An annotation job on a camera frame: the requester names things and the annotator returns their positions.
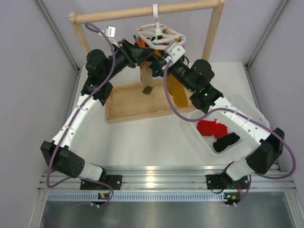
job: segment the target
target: white table surface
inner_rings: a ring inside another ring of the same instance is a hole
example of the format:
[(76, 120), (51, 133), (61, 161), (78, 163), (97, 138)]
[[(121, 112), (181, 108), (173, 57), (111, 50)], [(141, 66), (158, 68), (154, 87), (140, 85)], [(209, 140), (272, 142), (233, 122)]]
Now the white table surface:
[[(211, 63), (211, 66), (215, 73), (211, 84), (224, 96), (239, 92), (254, 103), (242, 63)], [(86, 78), (87, 71), (83, 67), (76, 100)], [(119, 85), (139, 81), (139, 69), (126, 68), (111, 83)], [(226, 165), (249, 152), (249, 148), (244, 146), (229, 156), (215, 157), (204, 148), (190, 124), (175, 115), (109, 124), (105, 120), (104, 107), (92, 119), (77, 154), (100, 166), (158, 166)]]

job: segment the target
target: black object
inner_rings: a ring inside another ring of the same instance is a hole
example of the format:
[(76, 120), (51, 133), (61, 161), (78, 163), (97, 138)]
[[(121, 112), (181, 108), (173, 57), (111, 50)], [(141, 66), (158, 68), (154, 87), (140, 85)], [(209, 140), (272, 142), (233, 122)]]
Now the black object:
[(233, 205), (234, 203), (238, 203), (241, 200), (241, 196), (237, 192), (225, 192), (224, 193), (224, 201), (227, 205)]
[(240, 137), (237, 134), (230, 133), (222, 138), (217, 139), (217, 141), (213, 143), (213, 148), (216, 152), (222, 152), (228, 146), (235, 144), (239, 139)]
[(169, 68), (172, 74), (184, 87), (194, 94), (190, 97), (193, 106), (207, 113), (210, 106), (223, 94), (215, 89), (210, 81), (214, 77), (211, 65), (204, 59), (198, 59), (189, 69), (181, 59)]
[[(110, 185), (113, 188), (113, 190), (120, 190), (123, 182), (122, 180), (123, 180), (122, 175), (105, 175), (105, 179), (100, 181)], [(104, 185), (86, 181), (84, 179), (81, 180), (80, 189), (81, 190), (109, 190)]]
[(240, 189), (247, 189), (249, 185), (249, 180), (247, 176), (242, 177), (237, 181), (233, 181), (230, 178), (229, 184), (225, 179), (226, 178), (222, 174), (206, 175), (207, 188), (212, 191), (225, 190), (225, 189), (238, 189), (238, 185), (239, 185)]
[[(47, 165), (51, 160), (56, 148), (54, 142), (44, 141), (41, 145), (41, 151)], [(76, 178), (82, 172), (85, 166), (85, 160), (68, 150), (68, 146), (59, 147), (55, 156), (52, 169), (61, 172), (71, 178)]]
[[(116, 49), (115, 67), (111, 78), (125, 67), (134, 68), (140, 66), (151, 58), (154, 53), (154, 50), (151, 48), (133, 45), (125, 39), (118, 42), (118, 45), (120, 47)], [(87, 54), (86, 60), (87, 63), (85, 67), (88, 71), (88, 79), (81, 90), (81, 95), (91, 94), (106, 79), (111, 71), (113, 56), (106, 57), (103, 51), (94, 49)], [(111, 83), (107, 82), (96, 94), (94, 94), (93, 98), (95, 100), (100, 100), (101, 104), (104, 105), (112, 88), (113, 86)]]
[[(285, 133), (280, 128), (276, 128), (274, 132), (284, 139)], [(265, 174), (282, 154), (283, 144), (272, 134), (260, 142), (261, 145), (246, 157), (246, 161), (255, 172)]]

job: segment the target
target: clear plastic bin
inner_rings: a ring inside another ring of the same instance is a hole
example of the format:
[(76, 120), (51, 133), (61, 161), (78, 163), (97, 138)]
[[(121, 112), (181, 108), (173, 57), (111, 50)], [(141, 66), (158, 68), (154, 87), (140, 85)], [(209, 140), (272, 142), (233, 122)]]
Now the clear plastic bin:
[[(242, 111), (245, 115), (250, 116), (251, 119), (260, 122), (261, 124), (269, 127), (270, 124), (268, 122), (268, 120), (264, 117), (264, 115), (255, 107), (254, 104), (252, 104), (250, 101), (248, 101), (247, 99), (245, 99), (240, 93), (234, 93), (230, 96), (226, 97), (237, 109), (239, 109), (240, 111)], [(203, 116), (203, 112), (200, 110), (196, 110), (192, 113), (189, 114), (189, 118), (190, 119), (196, 119), (199, 118), (201, 116)], [(213, 117), (208, 116), (206, 119), (207, 121), (215, 121), (215, 119)], [(208, 149), (208, 151), (210, 151), (210, 153), (214, 156), (226, 156), (227, 154), (233, 152), (237, 147), (239, 146), (244, 146), (245, 142), (242, 139), (239, 139), (235, 144), (228, 146), (225, 150), (223, 150), (222, 152), (216, 152), (213, 148), (213, 143), (216, 142), (216, 138), (214, 136), (202, 136), (198, 129), (197, 129), (197, 125), (198, 122), (189, 122), (189, 124), (191, 125), (192, 129), (194, 130), (194, 132), (196, 133), (196, 135), (198, 136), (198, 138), (200, 139), (200, 141), (202, 142), (202, 144)], [(229, 128), (227, 128), (228, 134), (232, 133), (233, 131), (231, 131)]]

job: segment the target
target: zip tie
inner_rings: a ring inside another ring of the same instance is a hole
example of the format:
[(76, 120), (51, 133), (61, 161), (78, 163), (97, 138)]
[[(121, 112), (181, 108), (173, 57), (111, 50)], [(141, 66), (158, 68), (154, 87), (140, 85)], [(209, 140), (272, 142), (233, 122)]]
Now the zip tie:
[(80, 109), (82, 111), (86, 111), (84, 108), (81, 108), (79, 105), (76, 105), (75, 109)]
[(232, 117), (239, 111), (239, 109), (235, 110), (234, 113), (230, 116), (229, 120), (230, 121), (232, 119)]
[(251, 120), (251, 117), (249, 117), (248, 119), (245, 120), (245, 122), (242, 125), (242, 128)]

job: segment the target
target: wooden tray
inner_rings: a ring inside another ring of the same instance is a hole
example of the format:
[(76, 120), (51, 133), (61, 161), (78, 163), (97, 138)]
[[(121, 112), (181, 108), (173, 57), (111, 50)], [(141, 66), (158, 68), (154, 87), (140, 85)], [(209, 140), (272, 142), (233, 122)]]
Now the wooden tray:
[[(189, 98), (192, 93), (185, 90)], [(177, 108), (181, 113), (195, 110), (189, 106)], [(174, 114), (163, 89), (163, 80), (154, 80), (154, 88), (149, 95), (142, 93), (142, 84), (115, 86), (106, 102), (106, 120), (109, 123), (125, 122), (150, 117)]]

